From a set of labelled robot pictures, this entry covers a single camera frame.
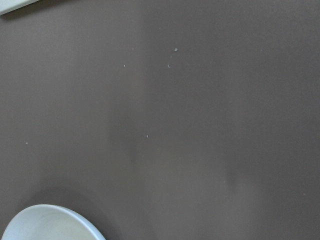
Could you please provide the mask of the cream round plate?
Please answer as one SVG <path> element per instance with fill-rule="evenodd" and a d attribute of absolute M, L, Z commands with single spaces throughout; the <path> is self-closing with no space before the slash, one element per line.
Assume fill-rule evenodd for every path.
<path fill-rule="evenodd" d="M 37 204 L 17 213 L 3 240 L 104 240 L 102 233 L 79 213 L 58 205 Z"/>

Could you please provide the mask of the cream rabbit tray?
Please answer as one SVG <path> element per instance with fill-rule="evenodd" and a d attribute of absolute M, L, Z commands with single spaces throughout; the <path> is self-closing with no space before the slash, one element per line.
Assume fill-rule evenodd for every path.
<path fill-rule="evenodd" d="M 2 16 L 38 1 L 39 0 L 0 0 L 0 15 Z"/>

